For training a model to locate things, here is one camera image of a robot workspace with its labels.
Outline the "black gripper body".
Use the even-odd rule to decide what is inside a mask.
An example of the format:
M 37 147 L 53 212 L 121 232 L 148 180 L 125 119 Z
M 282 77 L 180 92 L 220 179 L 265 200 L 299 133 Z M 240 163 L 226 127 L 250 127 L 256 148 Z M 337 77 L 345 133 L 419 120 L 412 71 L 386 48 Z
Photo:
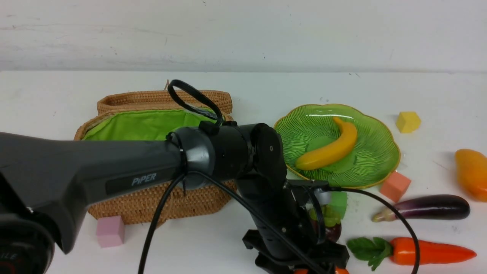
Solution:
M 243 237 L 247 249 L 258 251 L 255 264 L 269 274 L 293 274 L 301 268 L 314 274 L 312 265 L 319 274 L 346 268 L 350 258 L 346 246 L 327 239 L 324 223 L 315 234 L 306 207 L 283 189 L 286 180 L 273 183 L 264 177 L 244 177 L 236 181 L 257 227 Z

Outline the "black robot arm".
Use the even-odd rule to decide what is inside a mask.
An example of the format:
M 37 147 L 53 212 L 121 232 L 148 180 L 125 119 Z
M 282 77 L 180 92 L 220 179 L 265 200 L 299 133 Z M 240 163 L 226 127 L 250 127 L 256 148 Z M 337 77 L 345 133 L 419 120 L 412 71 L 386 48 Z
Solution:
M 221 126 L 204 121 L 163 141 L 64 141 L 1 133 L 1 273 L 44 274 L 58 245 L 73 249 L 88 208 L 101 201 L 170 182 L 209 184 L 233 196 L 252 215 L 246 248 L 270 274 L 307 268 L 333 274 L 345 268 L 346 246 L 313 239 L 304 205 L 315 186 L 287 180 L 282 141 L 266 124 Z

